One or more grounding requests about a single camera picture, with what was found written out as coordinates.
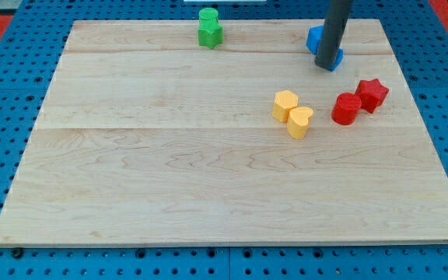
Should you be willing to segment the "grey cylindrical robot arm stick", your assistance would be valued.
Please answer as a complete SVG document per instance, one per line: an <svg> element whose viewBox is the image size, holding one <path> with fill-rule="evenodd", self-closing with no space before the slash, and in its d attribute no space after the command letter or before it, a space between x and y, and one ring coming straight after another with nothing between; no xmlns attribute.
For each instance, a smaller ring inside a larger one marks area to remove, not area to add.
<svg viewBox="0 0 448 280"><path fill-rule="evenodd" d="M336 59L352 4L353 0L330 0L315 57L318 67L328 71L336 68Z"/></svg>

